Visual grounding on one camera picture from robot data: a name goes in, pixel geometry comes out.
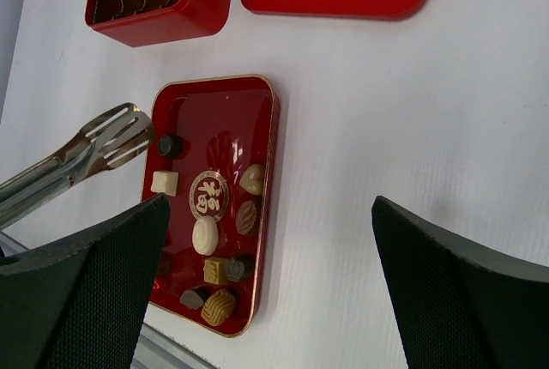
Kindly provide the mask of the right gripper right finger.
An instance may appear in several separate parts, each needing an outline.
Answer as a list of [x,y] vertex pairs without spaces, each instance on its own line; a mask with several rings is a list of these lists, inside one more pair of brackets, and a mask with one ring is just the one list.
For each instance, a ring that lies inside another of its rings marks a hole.
[[372,228],[410,368],[546,368],[548,268],[438,227],[386,197]]

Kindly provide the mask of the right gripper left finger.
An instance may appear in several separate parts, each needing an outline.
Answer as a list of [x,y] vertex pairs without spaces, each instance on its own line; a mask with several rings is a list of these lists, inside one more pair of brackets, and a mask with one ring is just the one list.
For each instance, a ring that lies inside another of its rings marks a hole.
[[159,194],[47,245],[1,257],[3,368],[128,368],[166,241]]

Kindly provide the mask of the white square chocolate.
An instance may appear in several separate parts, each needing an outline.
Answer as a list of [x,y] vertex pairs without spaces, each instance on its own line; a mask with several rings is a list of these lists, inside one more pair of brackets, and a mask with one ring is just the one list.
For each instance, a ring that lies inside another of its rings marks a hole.
[[178,192],[178,173],[154,171],[150,190],[153,193],[165,193],[170,197],[175,197]]

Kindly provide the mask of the metal tongs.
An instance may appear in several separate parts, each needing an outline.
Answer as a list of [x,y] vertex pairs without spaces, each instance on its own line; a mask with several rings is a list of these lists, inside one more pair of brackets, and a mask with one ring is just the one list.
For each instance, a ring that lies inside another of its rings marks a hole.
[[124,165],[146,151],[155,138],[151,118],[133,103],[93,118],[60,149],[1,184],[1,228],[85,179]]

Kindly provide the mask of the dark round chocolate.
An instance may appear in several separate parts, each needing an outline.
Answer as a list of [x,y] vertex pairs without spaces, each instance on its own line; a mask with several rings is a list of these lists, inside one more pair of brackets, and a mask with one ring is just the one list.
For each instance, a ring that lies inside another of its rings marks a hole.
[[157,141],[157,151],[167,159],[177,159],[184,150],[184,139],[175,134],[165,134]]

